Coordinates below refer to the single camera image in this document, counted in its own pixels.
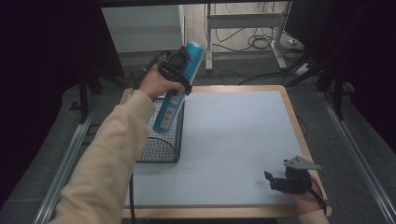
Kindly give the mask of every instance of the hand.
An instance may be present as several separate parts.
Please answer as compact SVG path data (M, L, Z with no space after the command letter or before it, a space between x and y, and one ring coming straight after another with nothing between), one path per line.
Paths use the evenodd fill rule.
M139 90L145 93L151 100L166 94L169 90L184 91L184 86L179 82L166 80L154 64L140 83Z
M312 190L316 192L319 196L321 196L321 191L319 186L316 184L318 181L311 176L312 179ZM284 194L288 195L291 197L294 202L297 205L298 210L300 211L301 214L308 214L311 212L315 212L321 209L317 199L314 198L314 196L310 192L306 192L304 194L293 194L293 193L287 193L283 192Z

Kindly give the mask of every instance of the black cable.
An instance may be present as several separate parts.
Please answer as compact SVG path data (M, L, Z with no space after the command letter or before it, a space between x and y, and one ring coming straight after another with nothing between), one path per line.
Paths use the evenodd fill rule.
M186 46L186 17L183 16L183 45Z
M265 42L267 42L267 45L266 45L265 47L257 47L257 46L255 45L255 43L258 42L258 41L265 41ZM250 46L254 47L255 49L267 49L268 47L271 46L271 42L268 41L268 39L266 38L265 35L255 35L255 34L254 34L253 36L251 36L251 37L247 40L247 42L249 43Z
M129 180L129 205L131 207L131 223L136 223L136 216L134 215L134 173L131 174Z
M260 5L261 5L261 4L262 4L262 2L259 2L259 3L257 4L257 6L253 8L252 13L253 13L254 11L256 11L256 9L257 9L257 13L260 13Z
M318 189L319 189L319 192L320 192L320 196L312 189L310 189L309 192L318 201L321 209L323 209L324 215L326 215L326 213L327 213L327 205L326 205L326 203L323 200L323 193L322 193L322 191L320 189L320 186L314 179L311 178L311 181L314 182L318 186Z
M171 52L169 50L163 50L159 55L152 58L151 61L143 68L142 72L140 73L139 77L137 78L136 83L134 84L134 90L139 89L140 83L142 82L143 78L148 74L149 69L152 67L152 65L154 65L156 62L158 62L158 59L161 56L163 56L165 53L168 55Z
M259 79L259 80L265 80L265 79L267 79L267 78L272 78L273 76L276 77L276 76L278 76L278 75L282 75L283 73L284 73L284 71L282 71L282 72L276 72L276 73L269 73L269 74L264 74L264 75L259 75L259 76L255 76L255 77L249 77L249 78L247 78L247 79L245 79L245 80L239 82L238 86L242 85L243 83L245 83L245 82L247 82L247 81L254 80L254 79L257 79L257 78L259 78L259 77L262 77L262 78Z
M264 10L265 10L267 4L268 4L267 2L262 3L262 13L264 13Z
M283 79L285 79L285 75L283 76L282 81L280 82L280 84L277 84L277 85L282 85ZM282 77L282 76L279 76L279 77L273 82L273 85L276 85L276 83L279 81L279 79L280 79L281 77Z
M206 34L206 4L204 4L204 33L205 33L205 38L207 40L207 34Z
M296 114L296 118L297 118L297 120L300 121L300 122L303 124L303 126L305 127L305 133L303 133L303 136L306 137L306 136L308 135L308 126L306 125L305 121L304 121L300 116L298 116L297 114Z
M251 47L253 47L253 46L249 46L249 47L247 47L247 48L245 48L245 49L229 49L229 48L227 48L227 47L224 47L224 46L222 46L222 45L219 45L219 44L212 44L213 46L218 46L218 47L221 47L221 48L224 48L224 49L227 49L227 50L230 50L230 51L235 51L235 52L239 52L239 51L245 51L245 50L247 50L247 49L251 49Z
M228 11L230 14L233 14L233 13L231 13L230 9L228 8L228 3L225 4L225 8L227 8L227 11Z
M266 38L269 39L270 42L272 42L272 41L275 40L275 39L274 39L274 34L276 34L276 33L274 33L274 30L277 31L277 29L274 28L274 27L270 27L270 28L271 28L271 36L268 36L267 34L265 34L265 33L264 33L264 30L263 30L262 28L261 28L261 30L262 30L262 36L265 36ZM291 35L289 35L289 34L286 33L285 31L282 32L282 35L288 35L288 36L292 37ZM279 46L280 49L285 50L285 51L295 51L295 52L301 52L301 53L304 53L304 52L305 52L305 49L291 49L291 48L289 48L289 47L283 45L282 43L279 43L278 46Z
M236 74L237 76L242 77L242 78L248 78L248 77L242 76L241 74L239 74L239 73L237 73L237 72L235 72L235 71L225 69L225 70L222 70L221 73L220 73L220 81L221 81L221 84L223 84L224 86L227 86L227 84L225 84L225 83L223 82L222 77L223 77L223 75L224 75L226 72L234 73L234 74Z
M271 40L274 40L274 27L271 27Z
M243 30L245 30L245 28L241 28L241 29L239 29L238 31L236 31L236 32L234 32L233 34L231 34L230 36L228 36L227 38L225 38L225 39L223 39L223 40L220 40L219 34L218 34L218 29L216 29L216 37L218 38L218 41L219 41L220 43L222 43L222 42L224 42L224 41L230 39L230 38L233 37L234 35L238 34L239 32L243 31Z
M304 60L307 60L308 59L308 53L306 52L303 56L301 56L299 59L297 59L291 66L289 66L289 68L288 68L288 72L285 74L285 76L283 76L283 78L282 78L282 81L280 82L280 85L282 85L282 86L285 86L285 79L286 79L286 76L287 75L289 75L289 74L291 74L291 72L290 71L293 71L293 69L294 69L294 67L295 66L297 66L298 64L300 64L301 62L303 62Z

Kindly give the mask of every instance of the wooden table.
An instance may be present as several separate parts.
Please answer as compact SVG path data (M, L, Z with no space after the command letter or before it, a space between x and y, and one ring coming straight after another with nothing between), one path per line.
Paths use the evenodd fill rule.
M293 108L287 92L283 86L268 85L268 86L195 86L192 92L252 92L252 91L278 91L283 100L283 104L287 110L290 118L292 129L295 132L300 146L302 155L309 161L313 161L309 152L308 146L304 140L303 133L300 129L298 120L294 114ZM126 90L122 95L120 103L123 104L132 90ZM318 183L322 186L318 172L310 171L311 175L318 179ZM327 195L323 190L324 200L327 200ZM330 206L328 207L329 216L332 212ZM130 217L130 209L125 208L123 211L124 217ZM152 207L136 207L135 216L138 218L246 218L246 217L297 217L295 206L288 205L226 205L226 206L152 206Z

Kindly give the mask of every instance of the wrist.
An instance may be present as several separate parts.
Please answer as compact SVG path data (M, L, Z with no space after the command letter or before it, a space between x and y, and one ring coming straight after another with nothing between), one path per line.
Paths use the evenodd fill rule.
M146 90L146 88L144 88L144 87L139 88L138 90L140 90L141 92L145 93L148 96L148 98L151 99L151 101L154 101L155 96L151 93L151 91Z
M297 208L302 215L320 210L318 202L296 202Z

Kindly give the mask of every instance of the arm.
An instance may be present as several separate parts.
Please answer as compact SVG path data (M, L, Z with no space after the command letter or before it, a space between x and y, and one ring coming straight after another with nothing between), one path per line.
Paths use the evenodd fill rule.
M152 100L171 89L184 91L153 67L131 99L114 108L62 190L51 223L120 223L134 163L149 135Z

